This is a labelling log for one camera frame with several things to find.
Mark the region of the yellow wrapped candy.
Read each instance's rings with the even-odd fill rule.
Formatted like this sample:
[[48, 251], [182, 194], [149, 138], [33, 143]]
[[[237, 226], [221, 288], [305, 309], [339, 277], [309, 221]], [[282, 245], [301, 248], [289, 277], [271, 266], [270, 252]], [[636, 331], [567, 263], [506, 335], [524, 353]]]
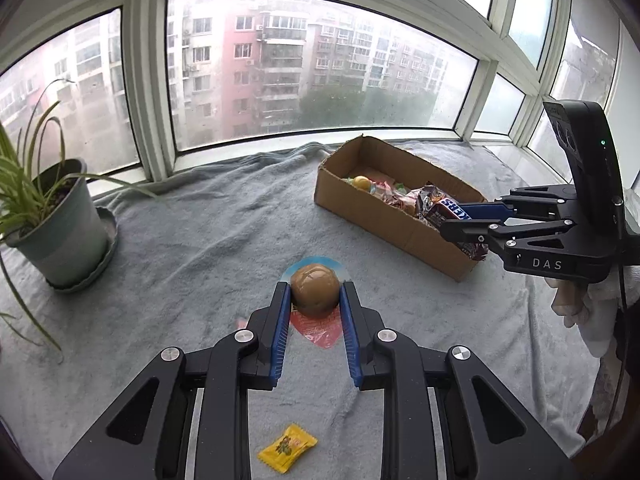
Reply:
[[258, 453], [258, 458], [279, 474], [286, 474], [300, 456], [318, 444], [318, 439], [296, 424]]

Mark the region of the grey fleece blanket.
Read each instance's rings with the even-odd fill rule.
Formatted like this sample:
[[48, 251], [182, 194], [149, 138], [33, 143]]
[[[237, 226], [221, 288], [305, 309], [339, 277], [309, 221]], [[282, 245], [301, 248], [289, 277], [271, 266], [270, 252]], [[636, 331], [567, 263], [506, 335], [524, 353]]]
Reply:
[[100, 278], [59, 295], [12, 249], [2, 252], [1, 414], [43, 478], [163, 348], [206, 348], [265, 307], [309, 256], [340, 262], [361, 302], [427, 348], [465, 344], [567, 454], [599, 364], [552, 311], [541, 278], [495, 256], [454, 281], [314, 203], [326, 148], [256, 154], [178, 174], [152, 197], [104, 198], [119, 242]]

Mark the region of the yellow ball candy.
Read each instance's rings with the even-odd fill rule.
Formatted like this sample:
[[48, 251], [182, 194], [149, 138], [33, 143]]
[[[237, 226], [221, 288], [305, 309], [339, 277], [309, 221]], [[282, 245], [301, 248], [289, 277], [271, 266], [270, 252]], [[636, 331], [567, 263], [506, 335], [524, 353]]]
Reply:
[[359, 188], [361, 191], [370, 193], [372, 188], [372, 182], [365, 176], [357, 176], [352, 178], [352, 185], [355, 188]]

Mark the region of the red clear snack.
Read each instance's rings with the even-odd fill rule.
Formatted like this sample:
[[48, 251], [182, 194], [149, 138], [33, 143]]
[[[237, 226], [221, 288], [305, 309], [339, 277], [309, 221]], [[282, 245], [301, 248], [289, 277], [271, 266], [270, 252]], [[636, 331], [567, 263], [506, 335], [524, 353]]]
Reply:
[[388, 206], [400, 209], [411, 217], [416, 216], [419, 190], [408, 191], [402, 184], [391, 186], [387, 182], [375, 182], [371, 194]]

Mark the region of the brown ball candy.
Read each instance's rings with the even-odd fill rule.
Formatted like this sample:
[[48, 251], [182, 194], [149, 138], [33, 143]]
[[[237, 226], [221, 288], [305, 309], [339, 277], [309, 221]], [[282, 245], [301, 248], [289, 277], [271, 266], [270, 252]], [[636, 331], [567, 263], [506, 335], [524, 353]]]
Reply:
[[340, 292], [348, 280], [341, 263], [320, 256], [297, 261], [280, 278], [291, 289], [290, 324], [320, 349], [333, 347], [341, 338]]

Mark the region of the Snickers bar Chinese label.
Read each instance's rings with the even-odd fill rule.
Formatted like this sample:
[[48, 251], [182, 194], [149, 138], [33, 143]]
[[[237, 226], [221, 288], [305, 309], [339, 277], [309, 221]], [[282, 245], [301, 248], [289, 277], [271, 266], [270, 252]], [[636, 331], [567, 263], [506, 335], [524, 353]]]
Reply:
[[467, 257], [473, 261], [483, 261], [488, 254], [488, 246], [482, 243], [456, 242], [459, 248]]

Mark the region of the Snickers bar English label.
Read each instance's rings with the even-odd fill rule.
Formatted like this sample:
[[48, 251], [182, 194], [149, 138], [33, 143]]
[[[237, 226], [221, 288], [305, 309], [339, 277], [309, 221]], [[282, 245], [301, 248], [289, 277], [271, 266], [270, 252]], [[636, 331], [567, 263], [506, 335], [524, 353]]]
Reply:
[[472, 219], [456, 200], [432, 184], [424, 185], [416, 196], [416, 218], [435, 228], [447, 220]]

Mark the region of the brown cardboard box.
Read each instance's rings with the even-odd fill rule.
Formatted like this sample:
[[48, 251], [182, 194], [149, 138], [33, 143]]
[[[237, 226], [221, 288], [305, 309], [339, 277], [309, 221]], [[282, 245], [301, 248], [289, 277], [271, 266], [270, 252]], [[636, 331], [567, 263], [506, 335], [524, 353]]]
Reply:
[[314, 202], [463, 281], [476, 262], [444, 240], [434, 226], [416, 218], [415, 206], [390, 197], [398, 184], [410, 191], [434, 184], [460, 203], [485, 199], [476, 188], [419, 156], [373, 136], [358, 136], [320, 164]]

